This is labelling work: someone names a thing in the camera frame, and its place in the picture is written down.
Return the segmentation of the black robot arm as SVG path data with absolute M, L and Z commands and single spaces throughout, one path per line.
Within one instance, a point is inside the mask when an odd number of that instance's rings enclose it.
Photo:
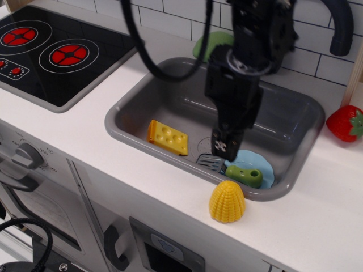
M 260 78 L 276 73 L 298 39 L 295 1 L 231 1 L 234 41 L 209 58 L 205 96 L 217 108 L 212 154 L 233 161 L 244 132 L 253 127 L 263 89 Z

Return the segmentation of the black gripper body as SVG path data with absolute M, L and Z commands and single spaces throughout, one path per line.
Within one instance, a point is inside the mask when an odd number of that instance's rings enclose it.
M 216 46 L 208 61 L 205 96 L 218 112 L 220 133 L 241 133 L 253 126 L 263 90 L 258 76 L 239 73 L 231 63 L 232 47 Z

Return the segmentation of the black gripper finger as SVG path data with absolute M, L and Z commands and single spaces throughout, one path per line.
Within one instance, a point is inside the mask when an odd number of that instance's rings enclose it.
M 228 161 L 234 161 L 243 137 L 243 131 L 223 131 L 217 127 L 213 128 L 211 137 L 212 154 Z

